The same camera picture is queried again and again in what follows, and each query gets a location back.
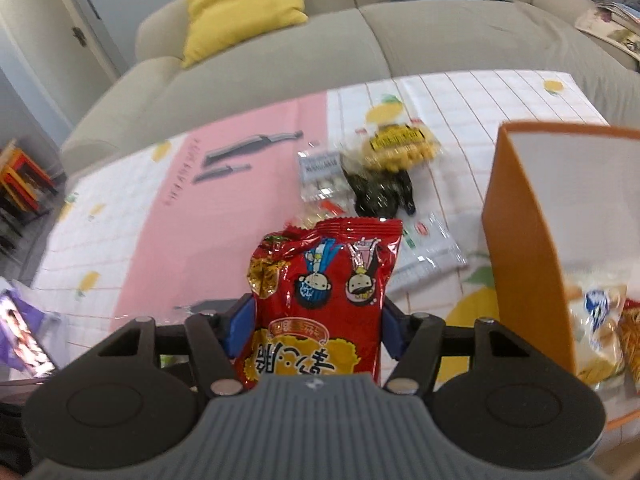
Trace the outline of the black seaweed snack pack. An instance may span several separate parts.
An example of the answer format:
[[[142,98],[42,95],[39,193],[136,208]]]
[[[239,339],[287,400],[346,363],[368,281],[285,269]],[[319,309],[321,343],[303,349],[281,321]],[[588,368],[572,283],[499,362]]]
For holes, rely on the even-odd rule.
[[[364,218],[395,218],[398,211],[416,213],[413,186],[407,170],[370,170],[349,158],[342,159],[343,174],[355,196],[355,211]]]

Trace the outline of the white biscuit snack bag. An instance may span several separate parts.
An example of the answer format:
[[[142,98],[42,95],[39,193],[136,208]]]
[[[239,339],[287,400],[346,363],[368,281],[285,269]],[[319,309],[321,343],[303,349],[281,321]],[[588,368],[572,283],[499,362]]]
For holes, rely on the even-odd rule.
[[[599,389],[623,374],[625,358],[618,323],[627,287],[608,281],[569,281],[565,285],[576,376]]]

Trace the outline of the orange cardboard box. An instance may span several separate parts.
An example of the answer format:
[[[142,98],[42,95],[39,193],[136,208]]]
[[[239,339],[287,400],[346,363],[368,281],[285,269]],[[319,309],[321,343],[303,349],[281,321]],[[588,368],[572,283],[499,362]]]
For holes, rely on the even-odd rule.
[[[639,299],[638,131],[506,122],[482,222],[501,322],[576,374],[571,276],[616,274]]]

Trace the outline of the red yellow stool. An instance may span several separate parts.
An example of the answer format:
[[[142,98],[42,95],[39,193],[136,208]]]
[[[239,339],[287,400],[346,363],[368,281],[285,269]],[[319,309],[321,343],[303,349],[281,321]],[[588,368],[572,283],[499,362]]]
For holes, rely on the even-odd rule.
[[[47,200],[58,190],[53,179],[12,139],[1,150],[1,197],[9,201],[18,218],[39,217]]]

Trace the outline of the white balls snack pack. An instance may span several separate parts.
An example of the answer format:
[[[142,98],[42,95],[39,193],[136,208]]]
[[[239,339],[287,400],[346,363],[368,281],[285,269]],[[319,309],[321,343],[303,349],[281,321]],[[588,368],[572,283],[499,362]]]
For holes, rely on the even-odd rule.
[[[350,187],[338,151],[306,151],[297,154],[300,198],[305,203],[344,197]]]

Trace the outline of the yellow cushion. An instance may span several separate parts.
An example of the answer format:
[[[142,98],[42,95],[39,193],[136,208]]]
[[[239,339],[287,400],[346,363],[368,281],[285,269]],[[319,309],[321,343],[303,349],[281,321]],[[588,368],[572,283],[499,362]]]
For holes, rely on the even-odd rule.
[[[308,21],[304,0],[186,0],[186,10],[184,68],[243,41]]]

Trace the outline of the red snack bag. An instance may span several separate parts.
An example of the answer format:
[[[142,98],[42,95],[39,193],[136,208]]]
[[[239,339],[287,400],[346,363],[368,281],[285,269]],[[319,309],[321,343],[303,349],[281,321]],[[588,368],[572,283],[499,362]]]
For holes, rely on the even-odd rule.
[[[399,252],[398,219],[342,217],[266,235],[250,257],[253,333],[233,365],[266,375],[380,377],[382,311]]]

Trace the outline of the grey white snack pouch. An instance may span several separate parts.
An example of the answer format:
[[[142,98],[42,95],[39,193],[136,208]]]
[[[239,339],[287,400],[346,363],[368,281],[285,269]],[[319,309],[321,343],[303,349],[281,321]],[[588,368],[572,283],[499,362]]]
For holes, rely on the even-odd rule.
[[[412,218],[402,225],[402,237],[386,295],[412,292],[454,271],[468,259],[437,214]]]

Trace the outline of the small date walnut pack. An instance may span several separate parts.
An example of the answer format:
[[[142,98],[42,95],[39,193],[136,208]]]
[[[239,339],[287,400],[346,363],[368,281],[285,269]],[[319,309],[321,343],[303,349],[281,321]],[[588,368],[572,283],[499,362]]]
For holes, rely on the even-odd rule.
[[[346,217],[349,214],[349,203],[340,203],[336,200],[317,200],[316,202],[303,203],[302,209],[292,220],[292,225],[301,229],[312,229],[321,221]]]

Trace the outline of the stack of books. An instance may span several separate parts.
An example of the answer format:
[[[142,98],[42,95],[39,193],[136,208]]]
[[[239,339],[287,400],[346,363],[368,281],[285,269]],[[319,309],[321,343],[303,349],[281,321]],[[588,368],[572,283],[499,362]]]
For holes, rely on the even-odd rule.
[[[599,3],[579,15],[575,27],[639,61],[639,18],[625,3]]]

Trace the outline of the orange chips snack bag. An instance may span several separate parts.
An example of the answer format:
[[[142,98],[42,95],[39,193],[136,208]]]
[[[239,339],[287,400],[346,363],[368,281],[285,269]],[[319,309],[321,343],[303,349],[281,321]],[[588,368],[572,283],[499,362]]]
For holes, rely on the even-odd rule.
[[[640,307],[636,300],[625,301],[620,320],[618,336],[622,345],[626,367],[634,382],[634,390],[640,392]]]

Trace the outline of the beige sofa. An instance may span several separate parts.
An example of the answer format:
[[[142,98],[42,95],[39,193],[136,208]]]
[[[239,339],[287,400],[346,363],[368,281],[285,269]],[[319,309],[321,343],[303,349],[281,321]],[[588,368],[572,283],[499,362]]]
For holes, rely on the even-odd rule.
[[[66,174],[228,116],[350,84],[450,70],[559,70],[613,125],[639,123],[639,73],[578,32],[589,0],[305,0],[307,23],[184,68],[188,11],[174,0],[139,26],[136,62],[61,150]]]

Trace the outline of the yellow waffle snack pack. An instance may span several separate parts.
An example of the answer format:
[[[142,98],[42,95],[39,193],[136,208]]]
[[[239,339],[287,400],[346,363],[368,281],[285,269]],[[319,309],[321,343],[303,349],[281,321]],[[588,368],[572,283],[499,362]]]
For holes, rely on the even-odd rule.
[[[360,144],[360,162],[372,171],[397,174],[430,162],[442,151],[434,133],[418,120],[389,124],[376,130]]]

